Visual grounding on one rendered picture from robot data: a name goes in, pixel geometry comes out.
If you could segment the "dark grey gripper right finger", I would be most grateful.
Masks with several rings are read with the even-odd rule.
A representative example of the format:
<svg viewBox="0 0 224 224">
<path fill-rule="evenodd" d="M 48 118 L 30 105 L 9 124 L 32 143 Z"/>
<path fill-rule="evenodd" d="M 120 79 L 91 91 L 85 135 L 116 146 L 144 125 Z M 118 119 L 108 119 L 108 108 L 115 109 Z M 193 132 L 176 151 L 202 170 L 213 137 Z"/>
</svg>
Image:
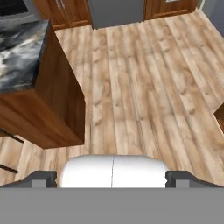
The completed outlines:
<svg viewBox="0 0 224 224">
<path fill-rule="evenodd" d="M 167 171 L 165 173 L 165 178 L 166 188 L 221 188 L 221 185 L 216 185 L 211 182 L 196 178 L 189 171 Z"/>
</svg>

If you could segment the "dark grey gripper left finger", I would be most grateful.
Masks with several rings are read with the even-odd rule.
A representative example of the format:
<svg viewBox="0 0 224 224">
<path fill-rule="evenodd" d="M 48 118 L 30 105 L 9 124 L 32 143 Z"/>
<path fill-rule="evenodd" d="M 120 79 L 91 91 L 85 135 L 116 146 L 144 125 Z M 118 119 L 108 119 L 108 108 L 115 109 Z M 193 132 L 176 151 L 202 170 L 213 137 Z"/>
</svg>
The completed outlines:
<svg viewBox="0 0 224 224">
<path fill-rule="evenodd" d="M 16 187 L 16 188 L 56 188 L 57 172 L 56 171 L 34 171 L 26 178 L 18 180 L 3 187 Z"/>
</svg>

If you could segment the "black stool legs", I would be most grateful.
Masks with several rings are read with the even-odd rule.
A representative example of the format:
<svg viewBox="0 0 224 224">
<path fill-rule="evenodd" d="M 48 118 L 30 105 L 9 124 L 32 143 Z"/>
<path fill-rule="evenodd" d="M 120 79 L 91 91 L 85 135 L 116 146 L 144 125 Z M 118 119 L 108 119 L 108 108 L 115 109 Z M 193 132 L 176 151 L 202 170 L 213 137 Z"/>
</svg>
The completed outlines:
<svg viewBox="0 0 224 224">
<path fill-rule="evenodd" d="M 24 141 L 23 141 L 22 139 L 20 139 L 20 138 L 14 136 L 14 135 L 12 135 L 11 133 L 7 132 L 6 130 L 0 128 L 0 134 L 2 134 L 2 133 L 4 133 L 7 137 L 10 137 L 11 139 L 14 139 L 14 140 L 20 142 L 21 144 L 24 143 Z M 8 171 L 8 172 L 15 173 L 15 174 L 18 173 L 17 170 L 12 169 L 12 168 L 10 168 L 10 167 L 8 167 L 8 166 L 5 166 L 5 165 L 3 165 L 3 164 L 0 164 L 0 168 L 3 169 L 3 170 L 6 170 L 6 171 Z"/>
</svg>

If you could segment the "white rounded block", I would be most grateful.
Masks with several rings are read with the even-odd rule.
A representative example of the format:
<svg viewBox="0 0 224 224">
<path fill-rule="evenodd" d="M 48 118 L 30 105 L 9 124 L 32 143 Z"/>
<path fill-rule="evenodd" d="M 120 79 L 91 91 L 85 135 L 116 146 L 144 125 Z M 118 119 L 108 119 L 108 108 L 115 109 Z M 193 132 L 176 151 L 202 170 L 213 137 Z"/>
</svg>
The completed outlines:
<svg viewBox="0 0 224 224">
<path fill-rule="evenodd" d="M 72 157 L 59 180 L 62 188 L 165 188 L 167 165 L 135 155 Z"/>
</svg>

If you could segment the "brown wooden cabinet corner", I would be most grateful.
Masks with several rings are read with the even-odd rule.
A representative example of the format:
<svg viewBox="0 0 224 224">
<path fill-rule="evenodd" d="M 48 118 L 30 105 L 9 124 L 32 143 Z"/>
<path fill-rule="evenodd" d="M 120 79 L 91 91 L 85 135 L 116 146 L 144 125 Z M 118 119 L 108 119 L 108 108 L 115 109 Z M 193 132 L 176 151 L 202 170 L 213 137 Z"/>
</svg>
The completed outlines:
<svg viewBox="0 0 224 224">
<path fill-rule="evenodd" d="M 224 102 L 217 108 L 217 110 L 213 113 L 222 132 L 224 133 Z"/>
</svg>

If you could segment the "wooden island with marble top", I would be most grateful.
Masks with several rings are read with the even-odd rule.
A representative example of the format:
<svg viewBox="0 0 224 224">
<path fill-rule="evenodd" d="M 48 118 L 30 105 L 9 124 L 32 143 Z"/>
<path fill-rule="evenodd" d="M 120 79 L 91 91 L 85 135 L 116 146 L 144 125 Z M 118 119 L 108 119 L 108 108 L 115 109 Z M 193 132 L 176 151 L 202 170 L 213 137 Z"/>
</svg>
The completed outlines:
<svg viewBox="0 0 224 224">
<path fill-rule="evenodd" d="M 82 145 L 85 109 L 51 23 L 0 24 L 0 128 L 42 149 Z"/>
</svg>

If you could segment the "black cooktop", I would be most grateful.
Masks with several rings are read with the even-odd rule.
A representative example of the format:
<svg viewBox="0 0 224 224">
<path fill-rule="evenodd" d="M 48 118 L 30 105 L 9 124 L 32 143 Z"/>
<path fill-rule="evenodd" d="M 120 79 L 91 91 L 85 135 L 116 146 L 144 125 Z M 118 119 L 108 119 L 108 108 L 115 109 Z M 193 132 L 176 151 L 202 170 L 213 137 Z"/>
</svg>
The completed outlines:
<svg viewBox="0 0 224 224">
<path fill-rule="evenodd" d="M 0 0 L 0 23 L 40 20 L 33 0 Z"/>
</svg>

